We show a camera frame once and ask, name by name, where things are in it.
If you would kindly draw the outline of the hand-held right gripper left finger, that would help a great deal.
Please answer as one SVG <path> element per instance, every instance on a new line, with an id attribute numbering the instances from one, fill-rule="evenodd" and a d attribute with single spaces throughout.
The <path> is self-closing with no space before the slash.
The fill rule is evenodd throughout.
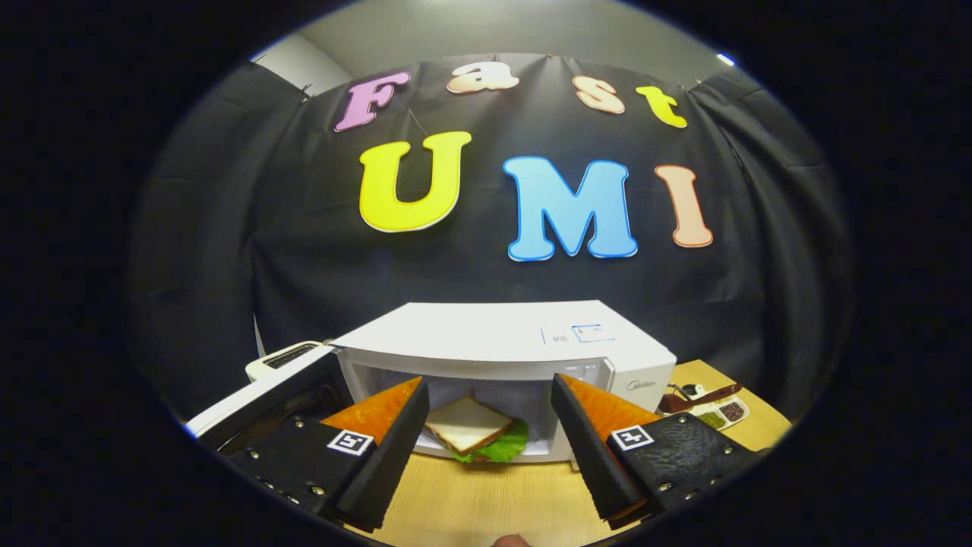
<path id="1" fill-rule="evenodd" d="M 226 456 L 303 511 L 373 532 L 384 523 L 428 409 L 428 383 L 418 376 L 329 418 L 282 420 Z"/>

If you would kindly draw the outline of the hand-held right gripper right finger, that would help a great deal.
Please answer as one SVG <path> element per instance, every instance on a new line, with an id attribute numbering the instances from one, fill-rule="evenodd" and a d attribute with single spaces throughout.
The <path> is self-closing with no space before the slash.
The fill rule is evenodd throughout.
<path id="1" fill-rule="evenodd" d="M 660 418 L 560 373 L 550 403 L 598 516 L 614 530 L 683 510 L 767 454 L 746 449 L 691 413 Z"/>

